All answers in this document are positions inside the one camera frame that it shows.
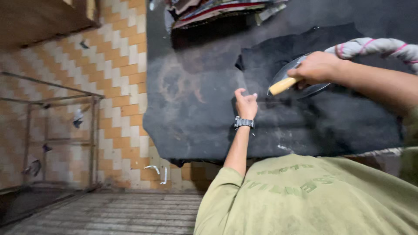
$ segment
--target sleeve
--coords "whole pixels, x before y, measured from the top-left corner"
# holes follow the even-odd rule
[[[228,214],[244,178],[234,169],[222,168],[209,186],[197,213],[195,235],[222,234]]]
[[[409,112],[404,125],[407,134],[401,156],[400,178],[418,186],[418,107]]]

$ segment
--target stack of fabric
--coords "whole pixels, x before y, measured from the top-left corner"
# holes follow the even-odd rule
[[[206,24],[221,17],[256,13],[257,23],[284,9],[287,0],[166,0],[168,33]]]

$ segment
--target olive green t-shirt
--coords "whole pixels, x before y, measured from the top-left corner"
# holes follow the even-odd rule
[[[401,178],[340,157],[291,154],[222,168],[194,234],[418,234],[418,108],[405,120]]]

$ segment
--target wristwatch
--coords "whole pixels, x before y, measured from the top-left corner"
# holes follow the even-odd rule
[[[254,121],[253,121],[253,120],[242,119],[242,118],[240,118],[239,116],[236,116],[236,117],[235,117],[235,122],[234,122],[234,127],[235,127],[235,130],[238,130],[238,128],[239,128],[240,126],[249,126],[249,127],[251,127],[252,129],[254,129],[254,128],[255,128],[255,125],[254,125]]]

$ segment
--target twisted cloth rope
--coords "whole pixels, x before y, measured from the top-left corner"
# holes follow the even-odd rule
[[[340,59],[351,59],[357,55],[380,53],[383,57],[393,56],[410,66],[418,75],[418,45],[407,44],[393,38],[356,38],[348,42],[330,47],[325,52],[331,53]]]

